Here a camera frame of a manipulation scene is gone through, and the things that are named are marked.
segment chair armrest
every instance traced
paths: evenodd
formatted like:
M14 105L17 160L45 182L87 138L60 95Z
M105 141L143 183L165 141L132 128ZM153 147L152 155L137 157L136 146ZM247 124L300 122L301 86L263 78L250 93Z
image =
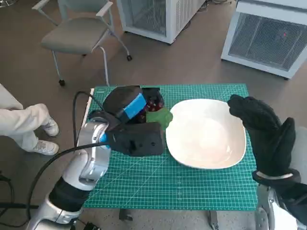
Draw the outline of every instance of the chair armrest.
M34 7L32 7L32 10L37 10L40 12L41 15L45 16L47 19L49 19L54 25L58 25L56 21L54 21L51 17L49 17L45 12L42 10L44 6L49 2L50 0L41 0L39 1Z
M50 0L41 0L39 1L34 7L32 7L32 10L40 10L42 9Z
M113 3L111 1L108 1L106 3L106 5L104 5L103 8L101 8L100 11L96 14L96 16L97 17L103 17L112 5L113 5Z

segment shoe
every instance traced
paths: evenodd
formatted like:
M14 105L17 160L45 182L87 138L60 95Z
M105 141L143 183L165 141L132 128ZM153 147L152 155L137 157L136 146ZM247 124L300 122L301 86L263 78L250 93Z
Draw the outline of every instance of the shoe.
M59 150L59 146L56 143L38 140L37 145L30 152L37 152L43 155L52 156L55 155Z
M50 137L55 137L59 133L59 126L53 118L50 118L46 125L42 125L42 128Z

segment vent grille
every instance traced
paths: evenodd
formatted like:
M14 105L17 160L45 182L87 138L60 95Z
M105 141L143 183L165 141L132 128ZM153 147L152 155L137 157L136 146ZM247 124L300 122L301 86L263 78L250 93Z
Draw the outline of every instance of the vent grille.
M191 17L204 3L204 0L179 0L176 3L176 33L178 34Z
M166 0L122 1L127 26L166 37Z
M288 71L307 45L307 27L241 13L229 55Z

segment green cutting mat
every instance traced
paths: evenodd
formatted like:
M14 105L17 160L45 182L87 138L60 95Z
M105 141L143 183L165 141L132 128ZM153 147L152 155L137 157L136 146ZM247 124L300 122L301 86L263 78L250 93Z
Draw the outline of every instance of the green cutting mat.
M160 85L167 108L186 99L227 101L232 94L248 96L244 84ZM114 87L96 87L101 102ZM92 102L90 111L99 109ZM85 207L190 210L254 210L256 169L250 141L243 160L228 169L199 170L179 164L167 148L160 156L132 158L112 152L107 173Z

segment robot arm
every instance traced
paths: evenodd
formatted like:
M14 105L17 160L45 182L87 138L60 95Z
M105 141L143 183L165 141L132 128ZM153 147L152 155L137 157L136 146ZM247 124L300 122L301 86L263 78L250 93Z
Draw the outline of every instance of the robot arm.
M79 145L98 143L108 123L91 120L80 130ZM71 229L98 180L106 173L111 149L93 147L75 152L73 159L31 218L27 230Z
M105 110L89 115L89 122L80 130L77 146L104 145L75 151L26 230L71 229L90 192L106 173L111 149L133 157L164 152L165 140L159 123L126 124L146 106L146 97L154 93L143 94L138 86L117 87L105 99Z

